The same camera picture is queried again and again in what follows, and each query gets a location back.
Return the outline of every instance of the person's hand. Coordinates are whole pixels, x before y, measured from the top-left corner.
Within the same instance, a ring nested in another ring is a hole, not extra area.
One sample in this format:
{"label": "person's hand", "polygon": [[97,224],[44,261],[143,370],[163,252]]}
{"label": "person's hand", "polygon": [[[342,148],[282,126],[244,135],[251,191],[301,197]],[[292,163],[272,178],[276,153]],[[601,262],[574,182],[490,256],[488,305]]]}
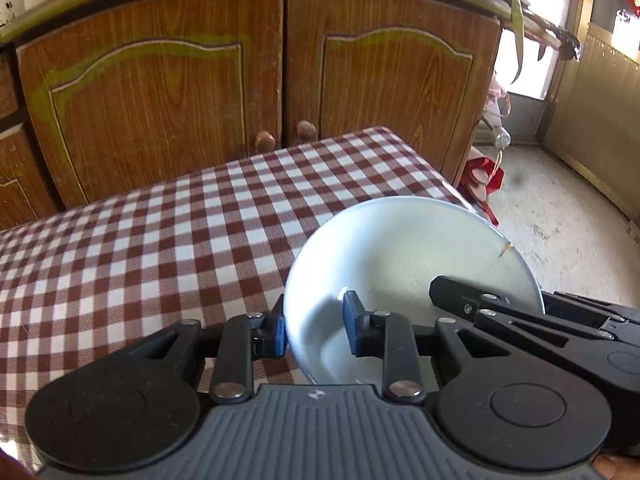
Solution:
{"label": "person's hand", "polygon": [[2,480],[35,480],[22,464],[0,449],[0,479]]}
{"label": "person's hand", "polygon": [[598,455],[593,466],[607,480],[640,480],[640,460],[617,455]]}

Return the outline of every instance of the ceramic bowl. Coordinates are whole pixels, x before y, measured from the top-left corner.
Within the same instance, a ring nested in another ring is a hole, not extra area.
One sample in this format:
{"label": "ceramic bowl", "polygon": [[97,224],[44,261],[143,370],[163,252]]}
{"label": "ceramic bowl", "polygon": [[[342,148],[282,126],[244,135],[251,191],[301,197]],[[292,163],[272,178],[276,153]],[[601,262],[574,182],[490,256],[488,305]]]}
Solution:
{"label": "ceramic bowl", "polygon": [[[414,324],[441,316],[429,298],[436,276],[462,278],[513,303],[544,312],[540,288],[521,254],[491,224],[451,203],[415,196],[369,200],[322,225],[303,246],[284,296],[287,335],[305,375],[317,384],[375,384],[382,361],[355,358],[338,300],[355,290],[367,310],[389,310]],[[429,358],[423,380],[437,385]]]}

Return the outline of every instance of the round black disc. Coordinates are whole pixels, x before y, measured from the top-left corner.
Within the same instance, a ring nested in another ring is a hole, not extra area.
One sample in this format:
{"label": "round black disc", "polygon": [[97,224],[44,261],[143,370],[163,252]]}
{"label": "round black disc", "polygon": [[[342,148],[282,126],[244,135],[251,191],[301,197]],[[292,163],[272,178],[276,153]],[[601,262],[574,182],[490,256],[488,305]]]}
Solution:
{"label": "round black disc", "polygon": [[474,360],[443,387],[435,414],[462,449],[519,471],[588,460],[611,420],[604,396],[588,382],[544,361],[512,356]]}
{"label": "round black disc", "polygon": [[196,392],[160,361],[124,357],[48,384],[24,418],[47,462],[108,473],[168,455],[191,434],[199,414]]}
{"label": "round black disc", "polygon": [[640,358],[629,352],[615,351],[607,355],[607,360],[614,368],[630,374],[640,375]]}

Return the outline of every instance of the red and white checkered cloth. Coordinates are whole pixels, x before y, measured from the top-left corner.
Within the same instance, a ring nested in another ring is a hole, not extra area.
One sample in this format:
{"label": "red and white checkered cloth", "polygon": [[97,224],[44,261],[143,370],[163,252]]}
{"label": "red and white checkered cloth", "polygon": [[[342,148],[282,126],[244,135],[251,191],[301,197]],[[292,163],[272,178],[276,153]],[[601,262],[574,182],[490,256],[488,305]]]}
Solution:
{"label": "red and white checkered cloth", "polygon": [[[0,440],[49,381],[183,318],[267,311],[307,238],[348,206],[420,195],[468,206],[385,128],[326,139],[115,196],[0,233]],[[302,381],[295,360],[260,382]]]}

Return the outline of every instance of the gray gripper base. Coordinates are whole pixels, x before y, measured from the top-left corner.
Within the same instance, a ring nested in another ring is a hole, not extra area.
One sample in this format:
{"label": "gray gripper base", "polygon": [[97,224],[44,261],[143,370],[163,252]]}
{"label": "gray gripper base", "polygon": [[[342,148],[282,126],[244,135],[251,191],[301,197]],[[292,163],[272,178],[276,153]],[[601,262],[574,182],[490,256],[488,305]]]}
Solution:
{"label": "gray gripper base", "polygon": [[[45,467],[46,480],[89,478]],[[101,480],[508,480],[463,458],[419,409],[389,404],[372,386],[265,384],[244,404],[213,409],[184,447]],[[602,480],[588,465],[534,480]]]}

